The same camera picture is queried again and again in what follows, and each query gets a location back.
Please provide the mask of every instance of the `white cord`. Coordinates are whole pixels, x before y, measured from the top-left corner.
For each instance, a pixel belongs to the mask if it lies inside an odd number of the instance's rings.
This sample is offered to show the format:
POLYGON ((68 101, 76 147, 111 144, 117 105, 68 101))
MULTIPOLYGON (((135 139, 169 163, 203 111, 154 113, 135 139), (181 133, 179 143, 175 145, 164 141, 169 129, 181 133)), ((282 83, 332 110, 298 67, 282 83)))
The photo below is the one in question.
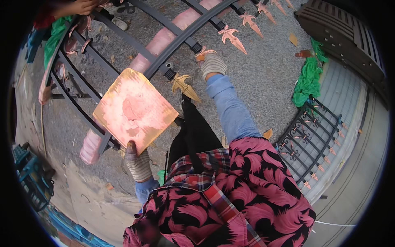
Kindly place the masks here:
POLYGON ((332 226, 356 226, 356 225, 341 225, 341 224, 332 224, 332 223, 326 223, 322 221, 316 221, 317 223, 322 223, 322 224, 327 224, 327 225, 332 225, 332 226))

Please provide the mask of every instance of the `white sneaker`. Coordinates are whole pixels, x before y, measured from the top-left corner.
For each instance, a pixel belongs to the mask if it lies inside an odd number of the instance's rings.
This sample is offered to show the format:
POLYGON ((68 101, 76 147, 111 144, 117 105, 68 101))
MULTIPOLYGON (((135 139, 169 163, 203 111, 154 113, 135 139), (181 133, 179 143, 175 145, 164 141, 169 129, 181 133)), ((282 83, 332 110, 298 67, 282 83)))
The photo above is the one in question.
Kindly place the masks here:
POLYGON ((117 25, 120 29, 122 29, 122 31, 126 31, 126 29, 128 29, 128 24, 126 24, 126 22, 119 19, 118 17, 114 17, 111 20, 111 22, 114 23, 115 25, 117 25))

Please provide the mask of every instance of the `hand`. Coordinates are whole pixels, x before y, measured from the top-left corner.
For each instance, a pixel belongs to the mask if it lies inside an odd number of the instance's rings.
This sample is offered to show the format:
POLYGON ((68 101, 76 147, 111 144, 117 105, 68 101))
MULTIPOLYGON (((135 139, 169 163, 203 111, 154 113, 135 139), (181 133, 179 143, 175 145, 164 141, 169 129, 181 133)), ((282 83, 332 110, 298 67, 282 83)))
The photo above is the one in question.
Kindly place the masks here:
POLYGON ((146 149, 137 156, 136 144, 134 141, 128 142, 125 151, 125 162, 136 182, 142 183, 151 178, 152 171, 149 160, 148 151, 146 149))
POLYGON ((205 55, 204 63, 201 64, 200 70, 203 73, 203 79, 205 81, 216 74, 226 75, 225 63, 214 53, 205 55))
POLYGON ((72 8, 75 14, 89 15, 94 8, 96 8, 98 0, 76 0, 72 3, 72 8))

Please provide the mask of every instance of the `green plastic sheet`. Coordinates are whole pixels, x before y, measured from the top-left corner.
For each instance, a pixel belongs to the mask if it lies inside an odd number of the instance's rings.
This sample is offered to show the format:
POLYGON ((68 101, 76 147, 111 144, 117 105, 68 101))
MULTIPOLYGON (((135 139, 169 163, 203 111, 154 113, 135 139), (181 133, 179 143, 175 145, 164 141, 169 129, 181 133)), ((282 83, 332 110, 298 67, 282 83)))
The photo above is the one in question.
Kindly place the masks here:
POLYGON ((321 62, 328 62, 328 58, 325 56, 325 53, 320 48, 320 46, 323 46, 323 43, 311 38, 311 45, 317 55, 318 60, 320 60, 321 62))
POLYGON ((48 62, 55 52, 56 46, 58 45, 63 32, 66 30, 64 22, 71 21, 71 19, 73 19, 73 16, 61 17, 52 23, 51 37, 48 39, 44 47, 44 68, 47 68, 48 62))
POLYGON ((165 183, 165 181, 164 181, 164 178, 165 178, 165 170, 160 170, 160 171, 158 171, 157 175, 159 176, 159 179, 158 179, 159 186, 162 186, 162 185, 165 183))
POLYGON ((320 96, 320 74, 322 69, 318 66, 315 57, 306 58, 298 83, 293 91, 292 102, 296 107, 301 107, 311 94, 314 98, 320 96))

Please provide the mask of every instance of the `person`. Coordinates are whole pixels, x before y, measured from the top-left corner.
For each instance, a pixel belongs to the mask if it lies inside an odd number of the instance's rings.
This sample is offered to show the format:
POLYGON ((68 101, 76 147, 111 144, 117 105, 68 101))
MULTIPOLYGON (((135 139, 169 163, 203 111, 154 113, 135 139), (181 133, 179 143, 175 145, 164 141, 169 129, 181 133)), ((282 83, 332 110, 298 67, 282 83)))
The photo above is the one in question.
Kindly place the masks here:
POLYGON ((229 148, 185 95, 163 186, 148 152, 137 157, 130 141, 125 161, 143 208, 124 231, 124 247, 303 245, 316 219, 311 205, 238 99, 224 62, 207 54, 201 70, 229 148))
MULTIPOLYGON (((75 1, 63 1, 63 0, 49 0, 44 4, 34 21, 34 28, 47 28, 53 22, 61 17, 71 16, 71 15, 90 15, 92 11, 96 8, 105 18, 111 20, 112 23, 116 24, 123 31, 128 29, 126 22, 122 21, 120 18, 115 17, 110 14, 104 8, 97 8, 97 5, 103 0, 75 0, 75 1)), ((120 0, 110 0, 116 9, 121 8, 122 5, 120 0)))

